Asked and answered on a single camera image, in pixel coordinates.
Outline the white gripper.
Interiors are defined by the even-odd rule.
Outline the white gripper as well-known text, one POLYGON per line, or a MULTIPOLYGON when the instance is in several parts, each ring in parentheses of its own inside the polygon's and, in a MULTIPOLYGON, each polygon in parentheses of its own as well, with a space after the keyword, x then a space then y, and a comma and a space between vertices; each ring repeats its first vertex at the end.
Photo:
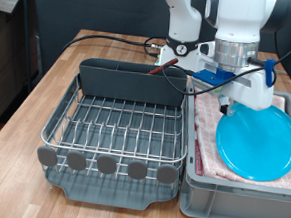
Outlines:
POLYGON ((267 86, 265 71, 257 70, 254 66, 238 67, 235 74, 240 75, 246 71, 249 73, 222 86, 223 95, 218 98, 218 102, 220 112, 224 115, 232 116, 234 114, 235 101, 256 111, 271 106, 274 90, 267 86))

